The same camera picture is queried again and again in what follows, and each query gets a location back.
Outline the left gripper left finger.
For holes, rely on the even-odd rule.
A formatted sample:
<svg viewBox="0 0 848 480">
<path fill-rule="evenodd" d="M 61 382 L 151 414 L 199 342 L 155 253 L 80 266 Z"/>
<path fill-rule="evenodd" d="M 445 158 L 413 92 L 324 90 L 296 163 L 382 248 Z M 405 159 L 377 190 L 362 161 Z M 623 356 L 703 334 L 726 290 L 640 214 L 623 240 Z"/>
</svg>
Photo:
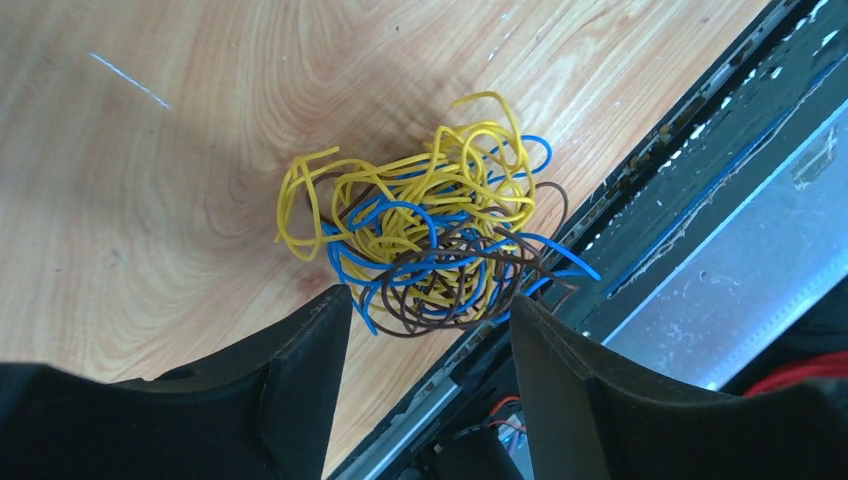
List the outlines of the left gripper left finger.
<svg viewBox="0 0 848 480">
<path fill-rule="evenodd" d="M 5 479 L 317 479 L 352 319 L 332 286 L 280 320 L 153 380 L 1 367 Z"/>
</svg>

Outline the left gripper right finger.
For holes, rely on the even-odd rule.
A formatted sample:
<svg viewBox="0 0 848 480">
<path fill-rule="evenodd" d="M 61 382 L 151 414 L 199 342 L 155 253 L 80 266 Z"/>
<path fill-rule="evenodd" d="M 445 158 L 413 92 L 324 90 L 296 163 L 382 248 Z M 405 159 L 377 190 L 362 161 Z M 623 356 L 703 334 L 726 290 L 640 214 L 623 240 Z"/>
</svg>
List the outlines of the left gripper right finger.
<svg viewBox="0 0 848 480">
<path fill-rule="evenodd" d="M 847 384 L 740 397 L 645 368 L 511 305 L 519 395 L 538 479 L 843 479 Z"/>
</svg>

